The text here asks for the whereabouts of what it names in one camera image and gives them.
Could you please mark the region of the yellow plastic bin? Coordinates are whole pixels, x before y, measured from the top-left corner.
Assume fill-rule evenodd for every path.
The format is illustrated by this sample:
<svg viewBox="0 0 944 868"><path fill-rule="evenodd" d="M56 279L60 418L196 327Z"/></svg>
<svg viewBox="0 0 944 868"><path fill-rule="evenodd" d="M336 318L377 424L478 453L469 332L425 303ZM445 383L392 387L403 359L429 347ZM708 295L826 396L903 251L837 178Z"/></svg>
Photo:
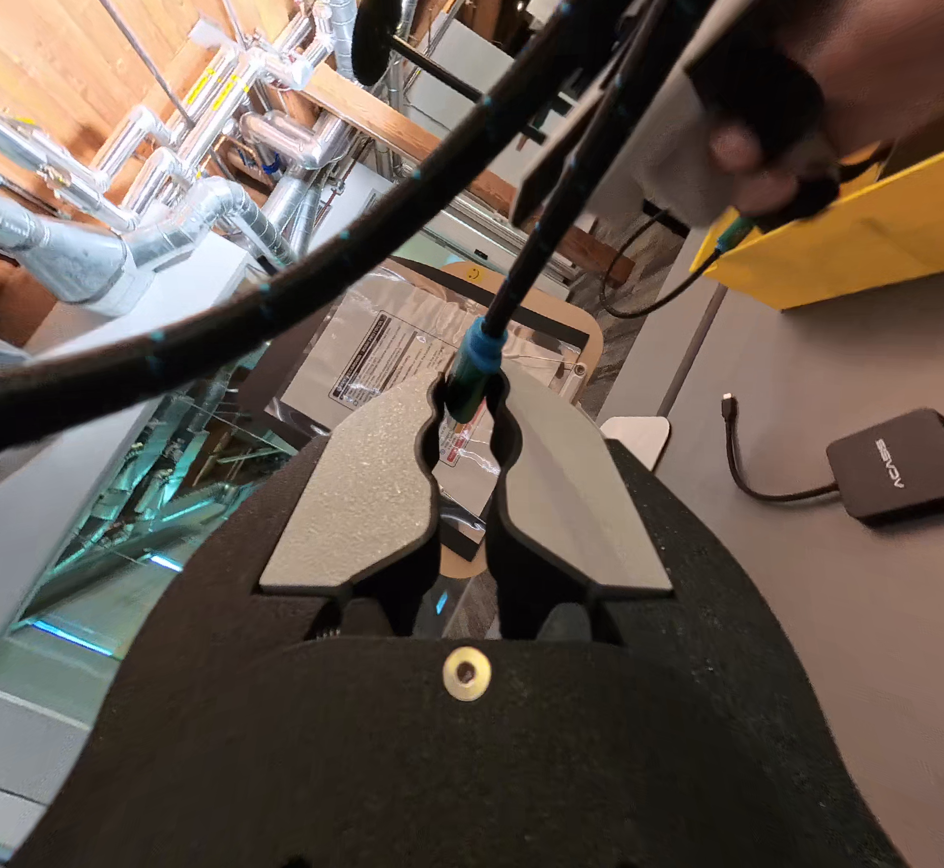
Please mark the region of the yellow plastic bin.
<svg viewBox="0 0 944 868"><path fill-rule="evenodd" d="M943 154L858 178L810 220L752 231L706 277L784 311L943 271Z"/></svg>

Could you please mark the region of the clear labelled plastic bag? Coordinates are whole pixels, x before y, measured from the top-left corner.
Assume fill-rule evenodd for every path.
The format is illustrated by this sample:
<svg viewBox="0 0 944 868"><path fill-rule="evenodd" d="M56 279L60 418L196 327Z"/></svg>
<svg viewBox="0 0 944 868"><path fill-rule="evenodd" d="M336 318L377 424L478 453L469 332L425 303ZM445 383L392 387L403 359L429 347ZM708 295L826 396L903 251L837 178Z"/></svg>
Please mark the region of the clear labelled plastic bag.
<svg viewBox="0 0 944 868"><path fill-rule="evenodd" d="M432 271L388 263L269 345L254 400L285 434L292 431L292 444L300 445L302 434L326 437L420 371L447 371L459 347L446 338L461 315Z"/></svg>

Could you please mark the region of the silver insulated pipes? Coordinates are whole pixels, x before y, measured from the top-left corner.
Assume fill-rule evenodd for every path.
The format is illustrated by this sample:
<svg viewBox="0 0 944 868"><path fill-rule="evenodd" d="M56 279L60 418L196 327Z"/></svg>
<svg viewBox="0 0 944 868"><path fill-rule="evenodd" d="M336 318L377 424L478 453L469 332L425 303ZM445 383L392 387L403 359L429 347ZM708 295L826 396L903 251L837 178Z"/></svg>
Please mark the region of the silver insulated pipes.
<svg viewBox="0 0 944 868"><path fill-rule="evenodd" d="M109 319L223 234L263 269L301 256L289 213L248 221L286 151L243 131L301 121L290 144L329 172L354 130L303 92L352 78L360 0L2 0L2 340L55 309Z"/></svg>

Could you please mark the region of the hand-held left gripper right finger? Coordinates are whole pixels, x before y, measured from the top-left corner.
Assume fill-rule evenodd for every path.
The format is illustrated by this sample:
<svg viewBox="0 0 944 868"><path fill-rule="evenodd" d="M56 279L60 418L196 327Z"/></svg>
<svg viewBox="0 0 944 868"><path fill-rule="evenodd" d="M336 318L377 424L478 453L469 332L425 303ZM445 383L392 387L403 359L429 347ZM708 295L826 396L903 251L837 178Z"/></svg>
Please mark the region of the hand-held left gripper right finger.
<svg viewBox="0 0 944 868"><path fill-rule="evenodd" d="M537 567L592 599L673 591L604 437L584 413L520 368L490 403L501 472L487 562L504 592L537 597Z"/></svg>

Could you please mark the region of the flat black enclosure box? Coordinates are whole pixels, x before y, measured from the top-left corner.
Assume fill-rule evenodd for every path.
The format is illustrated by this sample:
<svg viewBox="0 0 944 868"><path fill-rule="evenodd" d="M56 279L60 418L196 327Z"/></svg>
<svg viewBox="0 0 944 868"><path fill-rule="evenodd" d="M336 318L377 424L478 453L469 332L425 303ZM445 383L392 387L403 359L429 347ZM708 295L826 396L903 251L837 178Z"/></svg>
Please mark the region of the flat black enclosure box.
<svg viewBox="0 0 944 868"><path fill-rule="evenodd" d="M943 417L921 408L830 443L846 513L869 527L943 511Z"/></svg>

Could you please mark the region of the person's right hand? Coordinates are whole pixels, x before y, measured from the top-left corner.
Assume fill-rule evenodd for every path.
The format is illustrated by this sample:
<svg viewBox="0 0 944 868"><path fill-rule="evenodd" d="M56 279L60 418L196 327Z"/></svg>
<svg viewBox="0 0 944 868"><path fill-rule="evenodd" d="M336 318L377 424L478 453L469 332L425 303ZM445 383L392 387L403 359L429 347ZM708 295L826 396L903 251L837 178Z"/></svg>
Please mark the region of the person's right hand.
<svg viewBox="0 0 944 868"><path fill-rule="evenodd" d="M943 0L832 0L779 43L820 85L822 133L837 158L942 118Z"/></svg>

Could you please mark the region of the wooden beam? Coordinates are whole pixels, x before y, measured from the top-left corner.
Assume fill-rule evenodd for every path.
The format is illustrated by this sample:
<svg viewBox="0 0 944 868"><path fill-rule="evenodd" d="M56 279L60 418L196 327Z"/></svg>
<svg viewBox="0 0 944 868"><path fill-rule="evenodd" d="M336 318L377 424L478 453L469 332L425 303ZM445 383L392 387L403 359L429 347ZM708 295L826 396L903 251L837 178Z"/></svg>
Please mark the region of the wooden beam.
<svg viewBox="0 0 944 868"><path fill-rule="evenodd" d="M357 83L344 79L325 63L314 68L312 78L301 95L415 165L426 161L439 148L440 139L435 134L398 113ZM515 189L509 183L482 167L478 177L466 175L463 187L463 191L479 205L510 223ZM618 248L605 244L584 230L571 226L560 241L559 253L577 268L603 276L608 267L612 267L606 281L609 286L620 287L631 277L635 262L620 253Z"/></svg>

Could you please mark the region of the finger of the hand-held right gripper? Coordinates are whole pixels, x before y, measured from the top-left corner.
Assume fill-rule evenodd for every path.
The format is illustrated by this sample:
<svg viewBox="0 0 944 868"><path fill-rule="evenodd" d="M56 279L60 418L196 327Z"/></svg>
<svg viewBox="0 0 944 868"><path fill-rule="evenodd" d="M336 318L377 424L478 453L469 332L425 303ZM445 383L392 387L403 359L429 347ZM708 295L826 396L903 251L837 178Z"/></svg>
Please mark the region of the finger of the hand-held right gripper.
<svg viewBox="0 0 944 868"><path fill-rule="evenodd" d="M511 207L514 226L560 185L574 182L581 198L593 192L666 76L666 68L647 69L645 59L671 1L649 0L629 40L531 162Z"/></svg>

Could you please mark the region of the black round disc on rod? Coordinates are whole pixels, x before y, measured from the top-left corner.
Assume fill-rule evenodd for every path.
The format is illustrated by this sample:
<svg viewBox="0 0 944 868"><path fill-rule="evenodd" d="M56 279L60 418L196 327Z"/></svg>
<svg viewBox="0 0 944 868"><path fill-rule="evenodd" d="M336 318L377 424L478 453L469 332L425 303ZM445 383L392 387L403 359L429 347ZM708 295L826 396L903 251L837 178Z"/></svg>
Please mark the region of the black round disc on rod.
<svg viewBox="0 0 944 868"><path fill-rule="evenodd" d="M472 103L484 95L396 36L402 0L361 0L353 29L351 63L355 79L365 86L379 82L392 54L399 55Z"/></svg>

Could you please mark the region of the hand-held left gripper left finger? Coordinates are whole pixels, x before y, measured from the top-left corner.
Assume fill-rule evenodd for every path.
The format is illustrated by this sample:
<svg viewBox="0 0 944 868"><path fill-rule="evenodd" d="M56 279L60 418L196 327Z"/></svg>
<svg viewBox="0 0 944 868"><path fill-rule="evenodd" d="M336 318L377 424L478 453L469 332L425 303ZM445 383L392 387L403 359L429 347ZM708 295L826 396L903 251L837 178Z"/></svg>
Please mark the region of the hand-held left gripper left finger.
<svg viewBox="0 0 944 868"><path fill-rule="evenodd" d="M432 545L438 572L439 370L405 379L331 435L260 577L266 593L329 594Z"/></svg>

